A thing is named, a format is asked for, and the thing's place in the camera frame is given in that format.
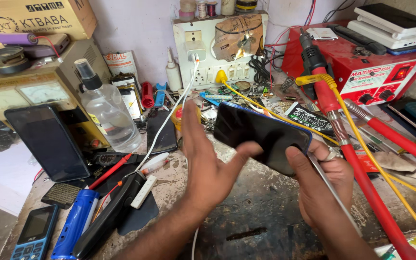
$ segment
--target ring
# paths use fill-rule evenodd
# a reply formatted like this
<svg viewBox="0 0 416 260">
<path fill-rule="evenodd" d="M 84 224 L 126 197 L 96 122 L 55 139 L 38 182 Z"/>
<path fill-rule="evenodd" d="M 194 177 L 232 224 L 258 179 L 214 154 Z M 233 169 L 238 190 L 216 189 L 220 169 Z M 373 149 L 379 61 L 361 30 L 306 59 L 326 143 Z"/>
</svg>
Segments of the ring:
<svg viewBox="0 0 416 260">
<path fill-rule="evenodd" d="M 325 160 L 323 160 L 323 162 L 328 162 L 330 160 L 332 160 L 335 157 L 340 157 L 343 158 L 343 156 L 340 154 L 340 151 L 338 151 L 338 149 L 332 147 L 332 146 L 328 146 L 328 151 L 330 152 L 328 154 L 328 156 L 325 158 Z"/>
</svg>

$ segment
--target purple battery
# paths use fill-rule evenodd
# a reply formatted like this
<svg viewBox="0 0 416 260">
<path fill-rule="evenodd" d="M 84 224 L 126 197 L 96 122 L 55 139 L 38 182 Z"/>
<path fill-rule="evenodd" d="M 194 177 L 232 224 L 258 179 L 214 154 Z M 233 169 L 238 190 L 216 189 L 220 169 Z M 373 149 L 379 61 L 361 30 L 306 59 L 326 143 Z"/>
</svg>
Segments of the purple battery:
<svg viewBox="0 0 416 260">
<path fill-rule="evenodd" d="M 0 43 L 7 45 L 36 45 L 38 39 L 31 32 L 25 33 L 6 33 L 0 32 Z"/>
</svg>

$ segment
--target switch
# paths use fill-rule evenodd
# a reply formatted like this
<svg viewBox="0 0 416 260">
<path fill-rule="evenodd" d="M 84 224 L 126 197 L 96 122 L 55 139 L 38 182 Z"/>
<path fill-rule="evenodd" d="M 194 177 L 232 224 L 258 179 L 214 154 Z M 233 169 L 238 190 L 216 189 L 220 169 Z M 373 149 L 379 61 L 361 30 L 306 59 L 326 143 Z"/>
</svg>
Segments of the switch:
<svg viewBox="0 0 416 260">
<path fill-rule="evenodd" d="M 249 77 L 250 76 L 250 66 L 245 66 L 245 68 L 243 70 L 243 75 L 245 77 Z"/>
<path fill-rule="evenodd" d="M 235 69 L 229 68 L 229 75 L 228 75 L 228 77 L 229 78 L 234 78 L 234 74 L 235 74 Z"/>
<path fill-rule="evenodd" d="M 390 91 L 389 89 L 383 91 L 379 96 L 379 98 L 381 98 L 384 101 L 391 101 L 394 99 L 394 93 L 392 91 Z"/>
<path fill-rule="evenodd" d="M 212 71 L 208 71 L 207 73 L 207 80 L 209 83 L 213 82 L 213 80 L 215 79 L 213 72 Z"/>
<path fill-rule="evenodd" d="M 371 104 L 373 102 L 373 97 L 370 94 L 363 94 L 360 98 L 359 98 L 359 102 L 361 102 L 362 104 Z"/>
<path fill-rule="evenodd" d="M 242 77 L 242 67 L 237 67 L 237 78 L 241 78 Z"/>
<path fill-rule="evenodd" d="M 400 68 L 394 78 L 392 80 L 402 80 L 407 77 L 407 72 L 409 71 L 410 67 L 402 67 Z"/>
</svg>

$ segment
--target knob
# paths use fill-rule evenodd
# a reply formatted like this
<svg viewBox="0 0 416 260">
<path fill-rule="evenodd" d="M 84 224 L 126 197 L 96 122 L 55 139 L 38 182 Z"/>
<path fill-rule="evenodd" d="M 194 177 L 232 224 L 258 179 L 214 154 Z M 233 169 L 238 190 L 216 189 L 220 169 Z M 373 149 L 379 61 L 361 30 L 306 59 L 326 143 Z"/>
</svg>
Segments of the knob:
<svg viewBox="0 0 416 260">
<path fill-rule="evenodd" d="M 383 91 L 379 96 L 379 98 L 383 99 L 384 101 L 391 101 L 394 99 L 394 93 L 391 92 L 389 89 Z"/>
<path fill-rule="evenodd" d="M 362 104 L 371 104 L 373 102 L 373 97 L 370 94 L 363 94 L 359 98 L 359 102 Z"/>
</svg>

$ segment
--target red power switch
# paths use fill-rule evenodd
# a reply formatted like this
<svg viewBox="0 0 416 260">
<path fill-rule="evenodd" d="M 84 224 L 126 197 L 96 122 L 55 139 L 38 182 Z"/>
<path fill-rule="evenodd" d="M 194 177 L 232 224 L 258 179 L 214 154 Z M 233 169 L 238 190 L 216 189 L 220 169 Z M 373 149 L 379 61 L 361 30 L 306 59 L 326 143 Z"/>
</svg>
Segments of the red power switch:
<svg viewBox="0 0 416 260">
<path fill-rule="evenodd" d="M 400 68 L 397 71 L 396 75 L 394 76 L 394 78 L 392 80 L 401 80 L 401 79 L 407 77 L 407 72 L 409 71 L 409 68 L 410 67 L 402 67 L 402 68 Z"/>
</svg>

